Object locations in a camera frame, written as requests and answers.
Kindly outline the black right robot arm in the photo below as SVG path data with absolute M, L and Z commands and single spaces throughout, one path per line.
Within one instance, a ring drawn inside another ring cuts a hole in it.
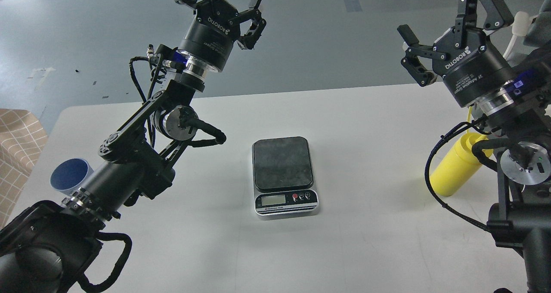
M 408 25 L 402 66 L 420 86 L 442 77 L 461 107 L 481 115 L 441 137 L 425 166 L 429 192 L 448 211 L 489 232 L 498 247 L 525 262 L 527 291 L 550 291 L 550 0 L 527 30 L 504 0 L 457 0 L 456 20 L 431 46 L 419 43 Z M 438 150 L 472 128 L 487 136 L 463 148 L 474 162 L 497 173 L 498 203 L 486 224 L 443 202 L 429 178 Z

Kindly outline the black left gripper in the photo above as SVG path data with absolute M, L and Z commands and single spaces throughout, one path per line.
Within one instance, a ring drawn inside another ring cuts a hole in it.
M 178 47 L 178 52 L 186 59 L 191 56 L 210 67 L 210 71 L 220 73 L 234 42 L 237 40 L 240 49 L 253 50 L 267 21 L 262 18 L 260 3 L 262 0 L 251 0 L 248 9 L 238 12 L 227 0 L 174 0 L 194 10 L 193 21 Z M 237 26 L 251 21 L 245 34 L 238 36 Z

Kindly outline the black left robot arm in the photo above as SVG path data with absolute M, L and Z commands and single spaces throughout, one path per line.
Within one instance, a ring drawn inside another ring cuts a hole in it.
M 118 209 L 141 197 L 154 199 L 173 185 L 174 165 L 188 148 L 221 145 L 226 135 L 191 107 L 205 76 L 220 73 L 235 43 L 252 50 L 267 22 L 262 0 L 239 12 L 227 0 L 174 0 L 194 19 L 177 48 L 149 46 L 152 70 L 143 105 L 101 144 L 103 164 L 62 203 L 43 200 L 1 230 L 3 293 L 66 293 L 79 284 L 102 293 L 120 276 L 132 240 L 104 232 Z

